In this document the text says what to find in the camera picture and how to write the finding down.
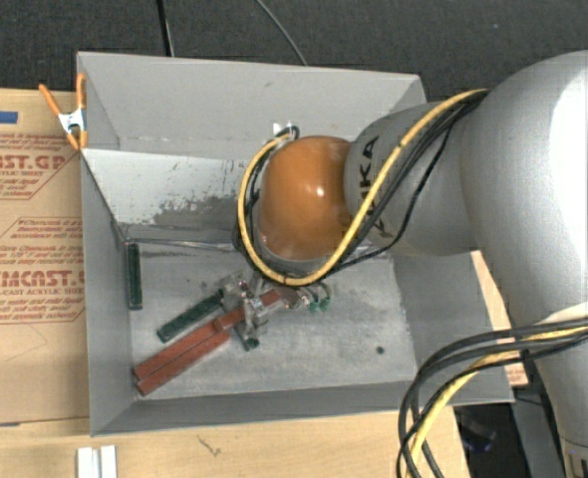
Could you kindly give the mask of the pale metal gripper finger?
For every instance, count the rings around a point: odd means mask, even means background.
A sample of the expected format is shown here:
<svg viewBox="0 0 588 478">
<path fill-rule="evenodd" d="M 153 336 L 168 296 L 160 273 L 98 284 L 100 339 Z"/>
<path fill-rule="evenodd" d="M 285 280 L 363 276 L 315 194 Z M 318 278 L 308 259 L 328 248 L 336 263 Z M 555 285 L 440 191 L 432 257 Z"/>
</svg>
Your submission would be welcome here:
<svg viewBox="0 0 588 478">
<path fill-rule="evenodd" d="M 260 342 L 258 340 L 258 325 L 256 317 L 262 313 L 263 304 L 258 297 L 245 297 L 242 301 L 244 315 L 244 330 L 242 331 L 242 341 L 244 349 L 250 352 L 256 349 Z"/>
<path fill-rule="evenodd" d="M 216 294 L 223 308 L 237 308 L 248 290 L 243 274 L 231 274 L 223 278 L 217 287 Z"/>
</svg>

